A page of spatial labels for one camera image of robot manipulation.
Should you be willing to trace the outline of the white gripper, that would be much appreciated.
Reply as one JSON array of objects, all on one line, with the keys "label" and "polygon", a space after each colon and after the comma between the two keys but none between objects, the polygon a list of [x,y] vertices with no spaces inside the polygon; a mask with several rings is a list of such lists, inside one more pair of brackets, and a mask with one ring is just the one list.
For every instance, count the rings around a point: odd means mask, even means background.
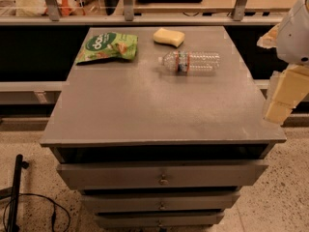
[{"label": "white gripper", "polygon": [[261,48],[276,47],[278,58],[289,63],[284,71],[274,72],[269,81],[263,115],[271,123],[282,125],[309,94],[308,3],[297,0],[280,25],[274,25],[257,41]]}]

